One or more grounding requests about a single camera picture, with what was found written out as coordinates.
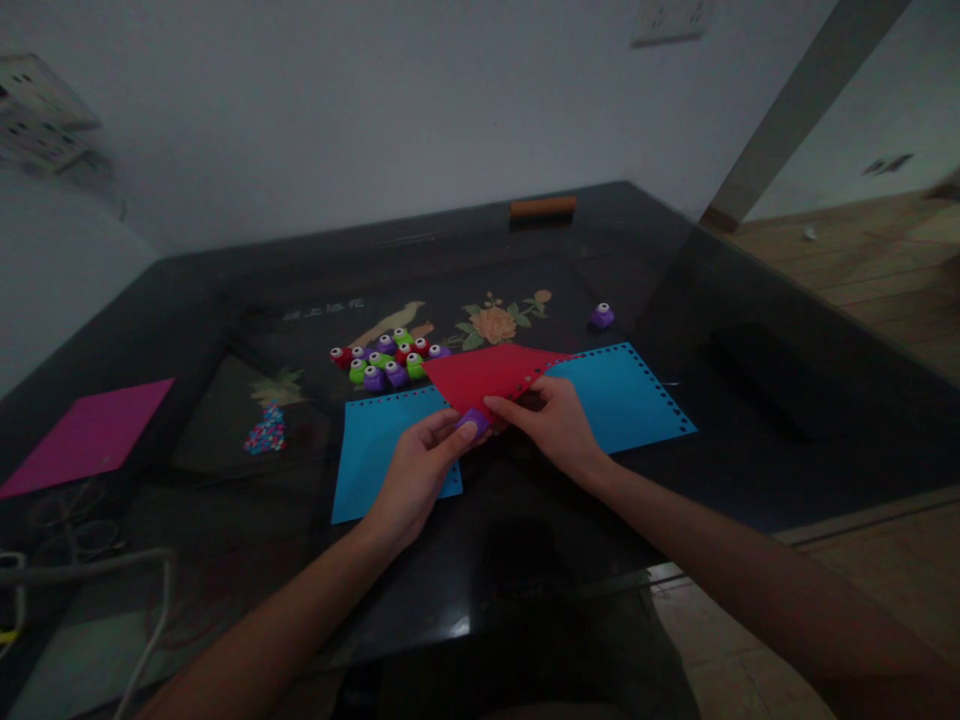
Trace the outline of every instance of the hand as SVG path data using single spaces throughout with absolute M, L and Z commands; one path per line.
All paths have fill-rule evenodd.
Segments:
M 476 437 L 474 422 L 454 432 L 459 419 L 456 410 L 441 410 L 400 436 L 383 487 L 360 523 L 398 554 L 420 535 L 453 464 L 487 439 Z
M 607 456 L 593 437 L 573 383 L 541 376 L 530 389 L 539 393 L 540 399 L 546 403 L 539 412 L 501 397 L 485 397 L 483 402 L 504 420 L 523 430 L 554 465 L 583 485 Z

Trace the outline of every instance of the tiled floor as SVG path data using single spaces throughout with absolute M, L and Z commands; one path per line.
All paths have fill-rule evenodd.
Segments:
M 960 668 L 960 502 L 800 548 Z M 796 671 L 689 579 L 654 586 L 704 720 L 830 718 Z
M 960 384 L 960 204 L 914 193 L 718 234 Z
M 813 228 L 815 240 L 804 238 Z M 960 384 L 960 206 L 918 194 L 742 226 L 722 237 Z M 960 668 L 960 502 L 800 549 Z M 705 720 L 830 718 L 789 665 L 690 580 L 654 588 Z

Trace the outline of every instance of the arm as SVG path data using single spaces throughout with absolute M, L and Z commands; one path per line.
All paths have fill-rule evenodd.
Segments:
M 533 385 L 531 412 L 486 403 L 793 665 L 840 717 L 960 714 L 957 672 L 841 577 L 750 528 L 617 465 L 568 380 Z
M 474 444 L 443 410 L 407 430 L 360 524 L 181 671 L 138 715 L 263 718 L 397 555 L 420 534 L 450 466 Z

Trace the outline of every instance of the white cable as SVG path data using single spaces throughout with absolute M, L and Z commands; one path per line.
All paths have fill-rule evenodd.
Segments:
M 0 560 L 3 558 L 12 558 L 17 563 L 18 569 L 23 569 L 27 564 L 27 556 L 23 553 L 18 552 L 0 552 Z M 23 632 L 23 625 L 27 620 L 27 589 L 23 585 L 17 585 L 13 590 L 14 596 L 14 626 L 13 626 L 13 639 L 5 643 L 2 648 L 0 648 L 0 660 L 3 660 L 6 657 L 7 653 L 10 652 L 10 648 L 13 647 L 13 644 L 17 641 L 17 638 L 20 637 L 20 633 Z
M 140 683 L 140 676 L 150 661 L 150 656 L 156 649 L 157 643 L 166 629 L 167 618 L 170 615 L 170 606 L 173 601 L 174 591 L 174 569 L 176 567 L 177 554 L 171 548 L 152 548 L 138 553 L 121 555 L 120 557 L 101 560 L 100 562 L 89 563 L 86 565 L 67 565 L 55 568 L 25 568 L 20 565 L 16 570 L 0 570 L 0 588 L 14 587 L 21 590 L 26 585 L 56 585 L 71 580 L 82 580 L 84 578 L 103 575 L 122 570 L 131 565 L 138 565 L 142 562 L 159 560 L 163 563 L 163 599 L 160 609 L 160 618 L 157 621 L 157 627 L 153 635 L 147 641 L 146 647 L 140 654 L 140 659 L 133 668 L 133 673 L 127 681 L 127 687 L 120 698 L 120 704 L 113 715 L 113 720 L 123 720 L 123 715 L 137 691 L 137 685 Z

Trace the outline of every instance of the glass table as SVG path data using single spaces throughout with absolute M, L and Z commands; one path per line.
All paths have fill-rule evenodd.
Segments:
M 0 547 L 28 567 L 173 550 L 169 621 L 140 682 L 148 697 L 352 527 L 332 526 L 330 512 L 343 405 L 364 394 L 329 362 L 330 345 L 401 313 L 396 324 L 462 349 L 464 307 L 487 302 L 527 311 L 513 339 L 531 347 L 629 340 L 699 432 L 618 461 L 763 532 L 956 482 L 956 388 L 629 183 L 573 192 L 566 224 L 510 227 L 500 203 L 157 263 L 0 403 L 0 471 L 79 396 L 174 377 L 170 395 L 120 470 L 0 501 Z M 601 299 L 617 313 L 606 335 L 586 326 Z M 862 423 L 820 443 L 784 432 L 712 354 L 711 333 L 744 322 L 831 378 Z M 498 323 L 478 333 L 486 344 L 510 328 Z M 242 443 L 275 396 L 288 447 L 251 457 Z M 464 493 L 438 503 L 316 668 L 484 632 L 518 598 L 612 591 L 664 561 L 515 431 L 462 471 Z M 28 589 L 23 631 L 0 660 L 0 712 L 72 717 L 116 703 L 156 630 L 162 578 L 144 562 Z M 10 624 L 13 593 L 0 593 Z

